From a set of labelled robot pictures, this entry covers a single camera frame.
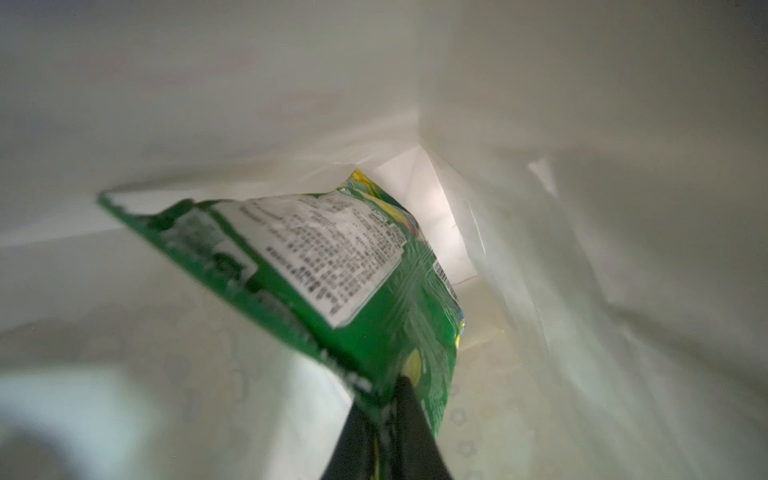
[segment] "nutrition label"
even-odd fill
[[[214,208],[333,328],[352,321],[400,263],[406,244],[386,215],[340,192]]]

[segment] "chip bag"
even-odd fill
[[[257,325],[333,369],[380,429],[398,377],[432,432],[462,311],[413,216],[356,170],[327,194],[182,200],[155,215],[99,204]]]

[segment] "crinkled plastic packaging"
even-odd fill
[[[207,288],[336,371],[382,427],[397,378],[442,420],[462,311],[413,216],[356,170],[326,194],[182,200],[154,215],[99,203]]]

